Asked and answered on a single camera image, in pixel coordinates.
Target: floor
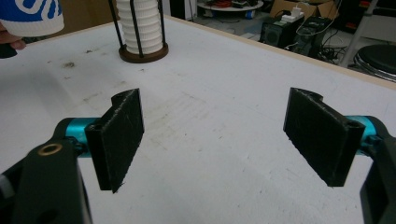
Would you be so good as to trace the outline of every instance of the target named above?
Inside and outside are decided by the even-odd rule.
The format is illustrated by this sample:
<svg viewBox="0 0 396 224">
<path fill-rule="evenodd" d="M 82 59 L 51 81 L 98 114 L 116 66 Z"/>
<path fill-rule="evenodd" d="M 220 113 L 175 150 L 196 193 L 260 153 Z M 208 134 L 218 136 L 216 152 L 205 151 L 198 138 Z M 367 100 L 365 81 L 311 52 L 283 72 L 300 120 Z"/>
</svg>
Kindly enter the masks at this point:
<svg viewBox="0 0 396 224">
<path fill-rule="evenodd" d="M 263 20 L 266 17 L 269 17 L 268 12 L 261 10 L 256 10 L 255 16 L 252 20 L 247 20 L 245 18 L 245 12 L 217 12 L 216 16 L 213 18 L 205 17 L 203 16 L 203 14 L 204 12 L 202 10 L 198 10 L 198 16 L 194 19 L 193 22 L 255 41 L 258 41 L 260 39 Z M 323 41 L 326 40 L 325 46 L 331 48 L 347 47 L 352 38 L 352 34 L 339 31 L 335 36 L 328 39 L 328 37 L 331 34 L 334 34 L 335 31 L 336 30 L 333 28 L 328 30 L 327 34 L 323 38 Z M 367 45 L 380 43 L 383 44 L 384 41 L 378 41 L 362 37 L 357 44 L 355 51 Z M 338 59 L 332 60 L 329 63 L 338 64 L 342 56 L 343 53 L 341 51 L 338 55 Z"/>
</svg>

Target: white table surface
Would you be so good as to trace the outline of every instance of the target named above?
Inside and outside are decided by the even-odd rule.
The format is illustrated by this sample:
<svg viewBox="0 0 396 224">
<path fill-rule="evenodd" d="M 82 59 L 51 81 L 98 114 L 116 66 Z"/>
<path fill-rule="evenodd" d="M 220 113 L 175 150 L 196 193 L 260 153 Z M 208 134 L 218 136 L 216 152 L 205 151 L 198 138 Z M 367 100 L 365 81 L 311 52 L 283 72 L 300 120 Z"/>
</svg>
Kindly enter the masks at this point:
<svg viewBox="0 0 396 224">
<path fill-rule="evenodd" d="M 290 87 L 396 134 L 395 84 L 237 36 L 165 20 L 169 54 L 131 64 L 112 24 L 49 39 L 0 61 L 0 170 L 63 118 L 101 117 L 140 88 L 146 132 L 119 192 L 78 159 L 94 223 L 362 223 L 371 160 L 328 188 L 283 132 Z"/>
</svg>

